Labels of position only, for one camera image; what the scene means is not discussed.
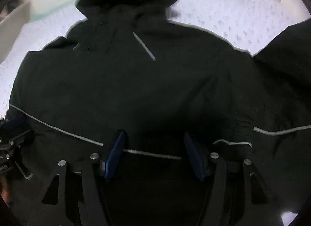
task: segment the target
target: reflective piping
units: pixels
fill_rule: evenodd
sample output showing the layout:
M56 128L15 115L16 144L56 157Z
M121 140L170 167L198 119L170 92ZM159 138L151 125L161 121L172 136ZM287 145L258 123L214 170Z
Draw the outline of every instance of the reflective piping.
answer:
M163 155L163 154L155 154L145 151L136 151L136 150L129 150L129 149L123 149L123 152L131 153L131 154L139 154L144 156L150 156L150 157L156 157L156 158L162 158L162 159L177 159L180 160L181 157L177 156L171 156L171 155Z
M72 137L75 137L75 138L84 140L84 141L89 142L89 143L91 143L91 144L95 144L95 145L99 145L99 146L103 146L103 145L104 145L104 144L102 144L102 143L100 143L100 142L96 142L96 141L94 141L94 140L85 138L85 137L83 137L83 136L78 136L78 135L76 135L76 134L72 134L72 133L69 133L69 132L67 132L67 131L64 131L64 130L61 130L61 129L59 129L59 128L56 128L56 127L54 127L54 126L51 126L51 125L49 125L49 124L47 124L47 123L45 123L45 122L43 122L43 121L40 121L39 119L37 119L37 118L35 118L35 117L33 117L33 116L27 114L25 111L23 111L23 110L21 110L20 108L18 108L18 107L16 107L16 106L12 105L11 103L9 103L9 106L11 106L11 107L13 107L13 108L15 108L15 109L21 111L22 113L24 113L24 114L27 115L28 117L30 117L30 118L32 118L32 119L38 121L39 123L42 123L42 124L44 124L44 125L50 127L51 129L54 129L54 130L57 130L57 131L59 131L59 132L62 132L62 133L64 133L64 134L66 134L66 135L69 135L69 136L72 136Z
M21 174L24 176L25 179L30 180L34 174L31 173L28 176L26 176L26 174L23 172L23 169L19 166L19 164L15 161L16 166L18 167L18 169L20 170Z
M77 45L76 45L75 47L73 47L73 50L74 50L75 48L77 48L79 45L80 45L80 43L77 43Z
M134 37L137 39L137 41L144 47L144 49L146 50L146 52L149 54L149 56L152 58L153 61L156 60L156 58L154 57L154 55L151 53L151 51L147 48L147 46L144 44L144 42L138 37L138 35L136 35L135 32L133 32Z
M224 140L224 139L218 139L216 140L215 142L213 142L213 145L214 144L217 144L218 142L225 142L227 145L249 145L250 147L252 147L252 144L249 143L249 142L228 142L227 140Z
M298 130L307 130L307 129L311 129L311 125L301 126L301 127L296 127L296 128L293 128L293 129L281 130L281 131L266 131L266 130L259 129L257 127L254 127L253 130L256 131L256 132L268 135L268 136L279 136L279 135L295 132L295 131L298 131Z

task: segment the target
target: blue clamp pad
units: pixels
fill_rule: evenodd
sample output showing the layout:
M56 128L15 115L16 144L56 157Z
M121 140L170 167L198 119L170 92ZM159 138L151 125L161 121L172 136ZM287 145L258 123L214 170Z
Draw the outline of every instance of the blue clamp pad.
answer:
M191 137L187 132L184 134L183 141L189 156L194 174L203 181L207 176L206 166L208 164L209 151L205 145L199 144L198 141Z
M110 178L113 177L116 168L118 166L124 145L126 140L126 133L125 131L121 131L116 143L114 144L110 154L105 162L105 179L109 181Z

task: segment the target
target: silver screw head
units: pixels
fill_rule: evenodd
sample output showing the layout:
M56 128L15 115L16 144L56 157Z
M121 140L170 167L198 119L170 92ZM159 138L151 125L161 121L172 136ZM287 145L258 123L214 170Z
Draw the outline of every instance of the silver screw head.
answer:
M66 164L66 160L59 161L59 166L64 166Z
M93 160L98 159L98 157L99 157L99 155L96 152L92 153L91 156L90 156L90 158L93 159Z
M252 162L249 160L249 159L244 159L244 164L246 164L246 165L251 165L252 164Z
M210 154L210 157L211 157L212 159L218 159L218 158L219 158L219 154L218 154L217 152L212 152L212 153Z

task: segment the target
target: black jacket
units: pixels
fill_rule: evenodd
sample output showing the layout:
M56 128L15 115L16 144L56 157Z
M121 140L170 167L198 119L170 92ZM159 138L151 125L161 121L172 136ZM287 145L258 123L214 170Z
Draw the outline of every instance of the black jacket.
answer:
M269 171L261 161L273 160L278 146L266 152L259 136L311 124L310 21L252 58L167 21L175 1L79 0L88 20L26 55L7 117L29 116L36 138L23 156L35 173L88 157L98 145L105 150L117 129L127 131L131 149L174 155L189 131L225 157L250 158ZM271 180L273 173L263 175ZM301 181L301 197L311 192L309 182Z

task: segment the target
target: white bed sheet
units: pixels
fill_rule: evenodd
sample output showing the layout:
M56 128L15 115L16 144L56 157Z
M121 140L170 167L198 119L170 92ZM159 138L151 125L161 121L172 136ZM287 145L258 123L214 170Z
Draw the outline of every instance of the white bed sheet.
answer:
M204 28L251 54L286 27L298 23L274 0L179 0L171 8L174 17L169 19ZM74 4L69 4L23 26L9 55L0 64L0 119L8 109L13 82L26 53L41 50L56 37L65 36L74 23L83 19L85 16Z

